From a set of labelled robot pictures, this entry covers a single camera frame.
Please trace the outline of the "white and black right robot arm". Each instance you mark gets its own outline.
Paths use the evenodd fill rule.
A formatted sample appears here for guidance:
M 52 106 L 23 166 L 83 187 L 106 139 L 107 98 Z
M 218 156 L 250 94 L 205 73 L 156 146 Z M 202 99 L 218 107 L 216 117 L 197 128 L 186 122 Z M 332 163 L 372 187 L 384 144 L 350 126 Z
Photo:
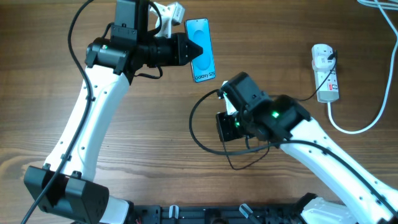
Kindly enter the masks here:
M 397 223 L 397 190 L 339 147 L 298 101 L 272 99 L 245 72 L 223 82 L 220 94 L 227 109 L 217 115 L 221 142 L 249 136 L 274 144 L 312 171 L 358 223 Z

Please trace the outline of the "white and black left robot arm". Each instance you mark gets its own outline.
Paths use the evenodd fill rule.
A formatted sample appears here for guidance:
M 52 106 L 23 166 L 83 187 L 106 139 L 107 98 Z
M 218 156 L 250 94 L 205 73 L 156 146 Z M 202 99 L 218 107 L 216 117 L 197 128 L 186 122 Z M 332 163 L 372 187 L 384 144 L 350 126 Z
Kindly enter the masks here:
M 113 114 L 141 68 L 184 66 L 202 54 L 186 33 L 172 32 L 184 14 L 178 2 L 117 1 L 114 21 L 78 64 L 83 83 L 59 142 L 42 167 L 26 170 L 32 208 L 75 223 L 139 223 L 132 202 L 94 183 L 96 165 Z

